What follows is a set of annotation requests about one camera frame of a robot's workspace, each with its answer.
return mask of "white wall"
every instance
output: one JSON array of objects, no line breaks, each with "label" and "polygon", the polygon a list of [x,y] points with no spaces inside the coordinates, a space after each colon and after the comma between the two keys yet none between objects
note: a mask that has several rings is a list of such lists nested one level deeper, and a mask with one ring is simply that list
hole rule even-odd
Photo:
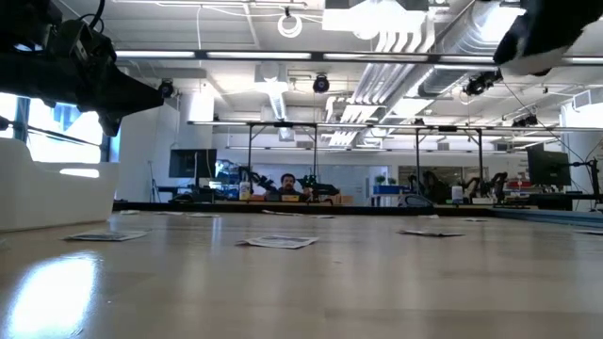
[{"label": "white wall", "polygon": [[[120,131],[120,181],[117,199],[148,202],[151,195],[151,170],[158,186],[181,186],[189,179],[169,177],[171,149],[211,148],[211,127],[187,124],[187,105],[183,100],[181,112],[169,105],[129,115],[122,121]],[[166,202],[169,194],[161,194]]]}]

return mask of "blue container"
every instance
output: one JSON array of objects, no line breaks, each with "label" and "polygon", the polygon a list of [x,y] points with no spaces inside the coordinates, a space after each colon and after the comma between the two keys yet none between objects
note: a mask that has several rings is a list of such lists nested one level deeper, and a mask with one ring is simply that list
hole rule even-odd
[{"label": "blue container", "polygon": [[373,194],[399,194],[399,186],[374,186]]}]

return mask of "metal pole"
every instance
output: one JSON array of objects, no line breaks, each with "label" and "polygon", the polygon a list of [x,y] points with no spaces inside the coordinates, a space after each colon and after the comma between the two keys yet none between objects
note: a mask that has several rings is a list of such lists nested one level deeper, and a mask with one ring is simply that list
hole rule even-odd
[{"label": "metal pole", "polygon": [[252,141],[253,141],[253,125],[249,125],[249,148],[247,149],[247,166],[249,167],[249,172],[252,171]]},{"label": "metal pole", "polygon": [[415,130],[415,142],[416,142],[416,194],[421,195],[421,165],[418,159],[418,128]]},{"label": "metal pole", "polygon": [[480,187],[483,187],[483,149],[481,148],[481,129],[478,130],[478,148],[480,154]]},{"label": "metal pole", "polygon": [[318,160],[318,129],[314,128],[314,176],[317,176],[317,160]]}]

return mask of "ceiling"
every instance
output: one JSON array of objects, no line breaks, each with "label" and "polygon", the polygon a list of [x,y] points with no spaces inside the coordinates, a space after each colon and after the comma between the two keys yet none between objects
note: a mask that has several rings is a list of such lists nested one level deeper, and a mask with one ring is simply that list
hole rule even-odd
[{"label": "ceiling", "polygon": [[[98,5],[95,1],[53,1],[63,10],[66,18],[93,13]],[[308,9],[295,10],[295,13],[322,14],[324,1],[305,2]],[[449,8],[439,9],[434,15],[436,35],[468,3],[469,0],[450,0]],[[321,24],[310,20],[302,20],[301,34],[289,39],[277,30],[279,16],[260,16],[280,14],[282,11],[278,8],[251,7],[249,11],[253,17],[249,21],[244,16],[243,8],[221,9],[234,14],[225,14],[211,8],[161,7],[156,4],[127,4],[107,0],[103,15],[105,34],[113,39],[117,49],[198,49],[201,44],[201,49],[342,52],[374,51],[377,44],[377,39],[360,40],[350,32],[323,31]],[[603,51],[600,32],[603,32],[603,23],[592,24],[570,50],[570,54],[599,54]],[[228,120],[231,112],[259,112],[261,106],[269,105],[268,95],[254,90],[256,64],[257,62],[248,61],[140,61],[137,65],[124,66],[143,69],[145,72],[150,70],[151,74],[157,74],[160,70],[205,69],[206,78],[211,80],[221,96],[216,105],[217,113],[221,119]],[[289,91],[284,93],[285,103],[321,109],[324,109],[330,95],[351,95],[366,67],[366,64],[359,63],[287,62],[285,65],[289,82]],[[314,94],[312,91],[317,73],[328,74],[331,81],[330,93]],[[523,105],[537,105],[539,120],[553,124],[558,121],[560,103],[589,86],[603,86],[602,77],[603,71],[598,68],[559,68],[545,77],[507,77],[506,86],[497,84],[484,95],[470,99],[461,93],[460,88],[464,84],[461,82],[442,95],[440,100],[434,101],[428,107],[430,114],[424,119],[427,123],[496,123],[501,122],[503,117],[507,121],[512,120],[515,112]],[[201,80],[174,79],[174,84],[181,91],[190,92],[199,89]],[[548,88],[548,93],[544,93],[545,88]]]}]

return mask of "desk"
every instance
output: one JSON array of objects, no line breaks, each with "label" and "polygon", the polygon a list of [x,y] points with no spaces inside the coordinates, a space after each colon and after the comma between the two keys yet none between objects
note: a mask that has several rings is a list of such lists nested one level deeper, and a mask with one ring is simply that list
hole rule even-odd
[{"label": "desk", "polygon": [[270,205],[270,206],[333,206],[330,202],[257,202],[257,201],[217,201],[215,204],[229,204],[229,205]]},{"label": "desk", "polygon": [[173,199],[173,197],[178,195],[178,189],[180,188],[185,188],[185,187],[179,187],[179,186],[158,186],[157,187],[157,192],[159,193],[171,193],[171,198]]},{"label": "desk", "polygon": [[573,211],[574,200],[596,200],[594,194],[576,194],[576,193],[540,193],[530,194],[530,204],[535,204],[539,209]]},{"label": "desk", "polygon": [[404,194],[373,194],[370,196],[371,207],[398,207],[399,197]]}]

